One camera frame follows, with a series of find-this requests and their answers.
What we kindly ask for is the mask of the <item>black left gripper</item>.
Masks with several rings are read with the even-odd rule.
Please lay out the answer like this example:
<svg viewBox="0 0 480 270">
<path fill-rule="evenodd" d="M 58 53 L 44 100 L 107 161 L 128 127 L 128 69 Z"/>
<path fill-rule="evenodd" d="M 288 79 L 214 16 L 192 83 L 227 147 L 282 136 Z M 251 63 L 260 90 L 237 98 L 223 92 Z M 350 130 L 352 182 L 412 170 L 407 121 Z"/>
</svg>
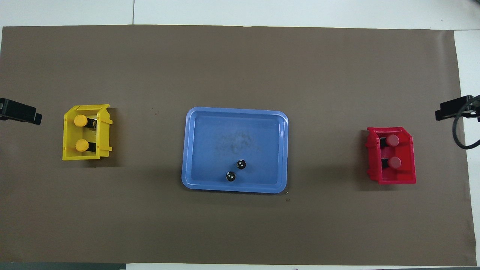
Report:
<svg viewBox="0 0 480 270">
<path fill-rule="evenodd" d="M 10 117 L 8 105 L 10 103 L 10 112 L 13 116 Z M 0 119 L 14 120 L 19 122 L 31 123 L 34 125 L 41 125 L 42 114 L 36 113 L 34 106 L 29 106 L 24 103 L 19 103 L 9 99 L 0 99 Z"/>
</svg>

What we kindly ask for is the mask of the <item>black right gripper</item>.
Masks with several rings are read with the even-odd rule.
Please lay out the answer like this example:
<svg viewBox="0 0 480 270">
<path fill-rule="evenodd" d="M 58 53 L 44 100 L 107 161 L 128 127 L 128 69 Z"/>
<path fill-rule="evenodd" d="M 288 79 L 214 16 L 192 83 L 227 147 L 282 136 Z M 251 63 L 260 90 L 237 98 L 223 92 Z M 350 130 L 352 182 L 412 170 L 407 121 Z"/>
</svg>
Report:
<svg viewBox="0 0 480 270">
<path fill-rule="evenodd" d="M 435 120 L 442 121 L 449 118 L 455 118 L 461 108 L 468 102 L 467 118 L 476 118 L 480 122 L 480 96 L 459 97 L 440 104 L 440 109 L 435 112 Z"/>
</svg>

